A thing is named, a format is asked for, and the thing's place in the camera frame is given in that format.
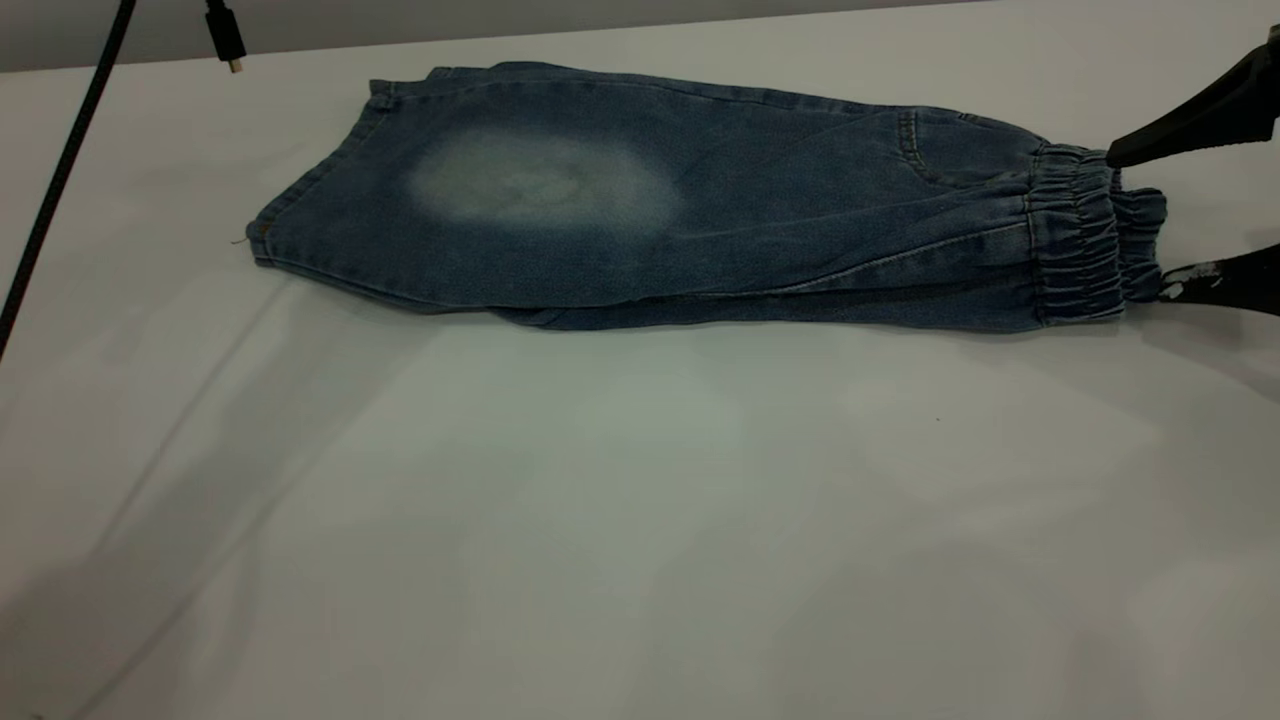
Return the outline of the scuffed right gripper finger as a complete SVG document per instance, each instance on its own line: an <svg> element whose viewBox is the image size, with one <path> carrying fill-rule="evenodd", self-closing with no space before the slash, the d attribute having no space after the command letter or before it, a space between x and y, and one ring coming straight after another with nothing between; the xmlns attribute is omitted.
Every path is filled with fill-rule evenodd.
<svg viewBox="0 0 1280 720"><path fill-rule="evenodd" d="M1279 314L1279 246L1166 272L1160 300Z"/></svg>

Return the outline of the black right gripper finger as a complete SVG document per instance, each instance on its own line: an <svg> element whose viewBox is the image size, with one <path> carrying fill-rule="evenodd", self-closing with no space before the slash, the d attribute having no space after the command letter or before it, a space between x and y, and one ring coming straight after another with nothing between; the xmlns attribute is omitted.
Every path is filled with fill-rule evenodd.
<svg viewBox="0 0 1280 720"><path fill-rule="evenodd" d="M1268 38L1194 97L1157 120L1115 140L1111 168L1274 137L1279 115L1279 40Z"/></svg>

